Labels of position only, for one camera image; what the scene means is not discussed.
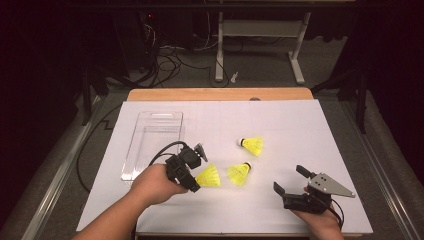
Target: black cable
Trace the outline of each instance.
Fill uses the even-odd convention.
[[[339,224],[340,229],[342,229],[343,224],[344,224],[344,212],[343,212],[343,209],[340,207],[340,205],[339,205],[338,202],[336,202],[334,199],[332,199],[332,200],[339,207],[340,212],[342,213],[341,224]]]
[[[177,51],[177,47],[176,46],[174,46],[174,47],[171,47],[171,46],[163,46],[163,47],[161,47],[161,50],[163,51],[163,50],[171,50],[171,53],[169,53],[169,54],[164,54],[165,56],[173,56],[173,54]]]
[[[106,126],[104,128],[104,130],[112,130],[113,128],[108,127],[109,126],[109,120],[105,120],[113,111],[115,111],[116,109],[118,109],[119,107],[122,106],[122,103],[119,104],[118,106],[112,108],[108,113],[106,113],[106,115],[104,115],[102,117],[102,119],[100,119],[100,121],[93,127],[93,130],[91,130],[90,134],[85,138],[84,143],[81,146],[81,150],[78,153],[77,156],[77,163],[76,163],[76,171],[77,171],[77,176],[78,176],[78,181],[80,182],[81,186],[84,188],[84,190],[88,193],[90,193],[90,189],[87,187],[87,185],[84,184],[84,181],[82,180],[81,177],[81,173],[80,173],[80,169],[79,169],[79,165],[80,165],[80,158],[81,158],[81,154],[84,151],[85,146],[87,145],[88,140],[91,138],[91,136],[93,135],[94,131],[96,130],[96,128],[101,124],[101,123],[106,123]]]
[[[163,61],[163,62],[161,62],[159,64],[159,70],[164,71],[164,72],[173,72],[173,71],[175,71],[175,69],[181,67],[181,63],[178,64],[178,62],[172,60],[171,57],[169,57],[169,56],[163,56],[163,55],[159,55],[159,56],[168,59],[167,61]],[[165,64],[165,63],[171,63],[172,65],[174,65],[174,68],[173,69],[162,68],[162,65]]]
[[[168,74],[168,76],[166,78],[160,80],[159,77],[158,77],[157,79],[159,80],[159,82],[156,83],[156,84],[154,84],[152,87],[156,87],[158,85],[161,85],[162,87],[164,87],[162,85],[162,83],[164,83],[164,82],[166,82],[168,80],[171,80],[172,78],[174,78],[175,76],[177,76],[180,73],[180,70],[181,70],[180,65],[177,66],[176,63],[173,60],[171,60],[171,59],[170,59],[170,62],[173,62],[175,68],[173,70],[167,70],[167,71],[170,71],[170,73]]]
[[[154,74],[155,74],[155,71],[156,71],[157,69],[156,69],[156,65],[155,64],[153,64],[150,68],[149,68],[149,70],[148,70],[148,72],[147,72],[147,74],[146,75],[144,75],[144,76],[142,76],[142,77],[140,77],[139,79],[137,79],[137,80],[134,80],[134,82],[136,82],[136,83],[142,83],[142,82],[145,82],[145,81],[147,81],[147,80],[149,80]]]
[[[341,219],[340,216],[339,216],[339,214],[336,211],[334,211],[334,209],[332,209],[330,206],[327,206],[327,204],[325,204],[321,199],[315,197],[312,194],[310,194],[309,196],[312,197],[312,198],[314,198],[315,200],[317,200],[320,204],[322,204],[325,208],[327,208],[327,210],[329,210],[332,214],[334,214],[334,216],[336,216],[337,221],[338,221],[339,228],[341,230],[342,227],[343,227],[343,223],[344,223],[344,214],[343,214],[343,211],[342,211],[343,219]],[[334,202],[337,204],[337,206],[341,210],[342,208],[340,207],[340,205],[336,201],[334,201]]]
[[[183,142],[183,141],[175,141],[175,142],[172,142],[172,143],[170,143],[170,144],[168,144],[167,146],[165,146],[164,148],[162,148],[162,150],[160,150],[154,157],[153,157],[153,159],[152,159],[152,161],[150,161],[150,163],[149,163],[149,166],[151,166],[151,165],[153,165],[153,163],[160,157],[160,156],[162,156],[162,153],[163,152],[165,152],[166,150],[168,150],[168,148],[170,148],[170,147],[172,147],[172,146],[174,146],[174,145],[178,145],[178,144],[181,144],[181,145],[183,145],[184,147],[183,148],[187,148],[188,147],[188,145],[185,143],[185,142]]]
[[[189,64],[187,64],[187,63],[183,62],[183,60],[181,60],[181,59],[178,57],[177,52],[175,52],[175,57],[178,59],[178,61],[180,61],[180,63],[181,63],[182,65],[184,65],[184,66],[186,66],[186,67],[193,68],[193,69],[199,69],[199,70],[208,70],[208,81],[210,82],[210,79],[211,79],[211,67],[196,67],[196,66],[193,66],[193,65],[189,65]]]

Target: wire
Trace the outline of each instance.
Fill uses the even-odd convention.
[[[152,161],[150,161],[150,163],[149,163],[149,166],[151,166],[151,165],[153,165],[153,163],[160,157],[160,156],[162,156],[163,154],[163,152],[165,152],[166,150],[168,150],[168,148],[170,148],[170,147],[172,147],[172,146],[174,146],[174,145],[178,145],[178,144],[181,144],[181,145],[183,145],[183,148],[187,148],[188,147],[188,145],[185,143],[185,142],[183,142],[183,141],[175,141],[175,142],[172,142],[172,143],[170,143],[170,144],[168,144],[167,146],[165,146],[164,148],[162,148],[162,150],[160,150],[154,157],[153,157],[153,159],[152,159]]]
[[[119,107],[122,106],[122,103],[119,104],[118,106],[112,108],[108,113],[106,113],[106,115],[104,115],[102,117],[102,119],[100,119],[100,121],[94,126],[93,130],[90,132],[90,134],[85,138],[83,145],[81,146],[81,150],[78,153],[78,157],[77,157],[77,163],[76,163],[76,171],[77,171],[77,175],[78,175],[78,181],[80,182],[81,186],[84,188],[84,190],[88,193],[90,193],[90,189],[87,187],[87,185],[84,184],[84,181],[82,180],[81,177],[81,173],[80,173],[80,169],[79,169],[79,165],[80,165],[80,158],[81,158],[81,154],[84,151],[85,146],[87,145],[88,140],[91,138],[91,136],[93,135],[94,131],[96,130],[96,128],[101,124],[101,123],[106,123],[106,126],[103,130],[113,130],[113,127],[108,127],[109,126],[109,120],[105,120],[113,111],[115,111],[116,109],[118,109]]]
[[[153,47],[155,46],[155,42],[156,42],[156,32],[150,25],[144,24],[144,26],[146,26],[149,29],[149,33],[147,34],[146,41],[149,39],[150,31],[153,32],[153,39],[152,39],[152,46],[151,46]]]
[[[340,218],[340,215],[336,212],[336,211],[334,211],[334,209],[333,208],[331,208],[330,206],[327,206],[327,204],[325,204],[321,199],[319,199],[319,198],[317,198],[316,196],[314,196],[314,195],[312,195],[312,194],[310,194],[309,195],[310,197],[312,197],[312,198],[314,198],[315,200],[317,200],[317,202],[319,202],[320,204],[322,204],[325,208],[327,208],[327,210],[329,210],[332,214],[334,214],[334,216],[336,216],[336,218],[337,218],[337,221],[338,221],[338,224],[339,224],[339,228],[340,228],[340,230],[342,229],[342,227],[343,227],[343,224],[344,224],[344,213],[343,213],[343,210],[342,210],[342,208],[340,207],[340,205],[336,202],[336,201],[334,201],[333,199],[331,199],[333,202],[335,202],[336,204],[337,204],[337,206],[339,207],[339,209],[340,209],[340,211],[342,212],[342,215],[343,215],[343,219],[342,218]]]
[[[163,49],[170,49],[172,50],[170,53],[166,53],[166,54],[159,54],[159,57],[165,58],[166,61],[162,61],[159,63],[159,70],[163,71],[163,72],[169,72],[169,74],[167,75],[167,77],[165,77],[164,79],[159,79],[159,82],[157,82],[156,84],[153,85],[153,87],[156,87],[158,85],[163,86],[163,83],[174,78],[175,76],[177,76],[179,74],[179,72],[181,71],[181,65],[186,66],[186,67],[190,67],[193,69],[199,69],[199,70],[208,70],[208,81],[210,81],[210,76],[211,76],[211,67],[197,67],[197,66],[193,66],[190,64],[185,63],[179,56],[177,53],[177,47],[167,47],[167,48],[163,48]],[[165,69],[162,65],[166,64],[166,63],[171,63],[173,65],[173,68],[170,69]]]
[[[339,203],[338,202],[336,202],[334,199],[332,199],[333,200],[333,202],[339,207],[339,209],[340,209],[340,212],[342,213],[342,218],[340,219],[341,220],[341,222],[339,222],[339,223],[341,223],[341,224],[339,224],[339,227],[340,227],[340,229],[342,229],[342,227],[343,227],[343,224],[344,224],[344,212],[343,212],[343,209],[340,207],[340,205],[339,205]]]
[[[203,49],[208,46],[209,38],[210,38],[209,36],[211,35],[211,21],[210,21],[210,17],[209,17],[209,12],[206,12],[206,16],[208,17],[208,40],[206,41],[205,46],[203,47]]]
[[[206,49],[211,49],[211,48],[215,47],[217,44],[218,44],[218,41],[216,41],[214,44],[207,46],[207,47],[196,48],[196,49],[194,49],[194,51],[202,51],[202,50],[206,50]]]

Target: metal stand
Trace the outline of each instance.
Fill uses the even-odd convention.
[[[250,21],[250,20],[224,20],[223,13],[219,13],[218,25],[218,52],[216,55],[215,81],[224,80],[224,52],[222,44],[224,36],[262,36],[262,37],[296,37],[294,51],[288,52],[288,57],[299,85],[305,84],[297,57],[306,29],[309,24],[310,12],[305,13],[302,21]]]

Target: white paper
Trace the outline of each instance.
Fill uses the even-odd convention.
[[[308,233],[305,224],[283,208],[273,182],[287,193],[301,194],[307,179],[302,165],[324,172],[357,194],[337,145],[316,100],[126,102],[100,166],[77,230],[82,230],[127,191],[120,179],[131,134],[140,111],[184,112],[185,142],[202,143],[215,164],[221,187],[202,187],[148,208],[137,225],[139,233],[158,234],[293,234]],[[259,157],[237,145],[240,138],[260,136]],[[243,187],[226,176],[229,166],[249,161],[252,170]],[[194,169],[200,173],[208,163]],[[372,233],[359,196],[334,196],[345,214],[344,233]]]

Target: table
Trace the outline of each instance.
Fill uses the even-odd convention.
[[[252,98],[261,101],[248,101]],[[184,141],[191,147],[203,142],[222,185],[151,206],[138,221],[138,234],[307,236],[305,224],[283,209],[272,189],[276,181],[289,193],[302,193],[307,179],[295,171],[296,164],[324,171],[356,193],[319,102],[306,88],[138,89],[131,91],[121,109],[77,231],[128,191],[120,180],[121,169],[138,113],[149,110],[184,112]],[[260,157],[236,146],[244,134],[264,137]],[[225,177],[225,169],[244,161],[253,163],[252,171],[246,185],[237,187]],[[192,170],[192,175],[207,165]],[[345,211],[346,236],[372,232],[359,197],[334,198]]]
[[[294,2],[349,2],[355,0],[297,0]],[[238,0],[236,2],[287,2],[286,0],[273,1],[251,1]],[[216,55],[215,80],[221,82],[224,79],[224,51],[223,38],[224,36],[262,36],[262,37],[290,37],[296,38],[296,46],[293,51],[288,52],[290,64],[299,85],[305,84],[302,70],[298,62],[298,55],[302,46],[303,38],[305,37],[306,29],[308,28],[311,12],[304,13],[303,18],[297,21],[265,21],[265,20],[225,20],[223,12],[219,13],[218,23],[218,51]]]

